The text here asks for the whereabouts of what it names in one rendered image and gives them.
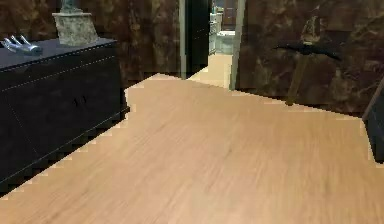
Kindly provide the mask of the black room door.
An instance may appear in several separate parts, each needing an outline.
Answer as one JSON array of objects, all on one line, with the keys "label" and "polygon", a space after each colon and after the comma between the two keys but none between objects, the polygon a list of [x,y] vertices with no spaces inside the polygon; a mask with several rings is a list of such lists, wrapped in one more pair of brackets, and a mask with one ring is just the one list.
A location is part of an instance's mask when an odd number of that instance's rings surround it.
[{"label": "black room door", "polygon": [[210,0],[185,0],[186,77],[208,66]]}]

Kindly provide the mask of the black sideboard cabinet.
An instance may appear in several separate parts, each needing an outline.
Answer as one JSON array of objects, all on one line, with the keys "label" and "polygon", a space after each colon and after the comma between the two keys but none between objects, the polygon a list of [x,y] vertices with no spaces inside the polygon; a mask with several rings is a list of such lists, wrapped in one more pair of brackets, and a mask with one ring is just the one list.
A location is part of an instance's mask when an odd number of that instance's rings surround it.
[{"label": "black sideboard cabinet", "polygon": [[115,40],[37,44],[38,56],[0,48],[0,197],[130,111]]}]

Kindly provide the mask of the grey stone statue base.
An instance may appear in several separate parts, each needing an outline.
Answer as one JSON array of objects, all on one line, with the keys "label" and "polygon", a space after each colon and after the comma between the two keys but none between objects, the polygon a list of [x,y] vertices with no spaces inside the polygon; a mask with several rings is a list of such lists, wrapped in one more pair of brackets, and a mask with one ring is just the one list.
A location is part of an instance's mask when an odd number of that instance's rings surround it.
[{"label": "grey stone statue base", "polygon": [[61,8],[52,16],[59,42],[67,46],[82,46],[98,40],[92,14],[78,7],[77,0],[60,0]]}]

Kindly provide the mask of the silver metal object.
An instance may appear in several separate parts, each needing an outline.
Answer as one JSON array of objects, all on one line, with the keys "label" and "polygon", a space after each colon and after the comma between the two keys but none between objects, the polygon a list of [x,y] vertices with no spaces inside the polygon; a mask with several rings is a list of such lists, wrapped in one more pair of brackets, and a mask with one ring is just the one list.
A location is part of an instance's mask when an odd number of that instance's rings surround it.
[{"label": "silver metal object", "polygon": [[23,35],[19,38],[14,35],[10,38],[4,38],[1,41],[1,44],[9,51],[21,55],[34,56],[41,55],[43,53],[42,47],[31,44]]}]

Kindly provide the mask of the dark cabinet with pale edge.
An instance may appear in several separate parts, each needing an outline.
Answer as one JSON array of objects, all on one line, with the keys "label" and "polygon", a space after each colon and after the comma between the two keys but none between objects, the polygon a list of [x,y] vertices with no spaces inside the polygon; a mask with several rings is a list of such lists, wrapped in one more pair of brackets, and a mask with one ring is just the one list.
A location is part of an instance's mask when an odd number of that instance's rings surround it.
[{"label": "dark cabinet with pale edge", "polygon": [[377,163],[384,164],[384,78],[363,114],[363,122],[373,158]]}]

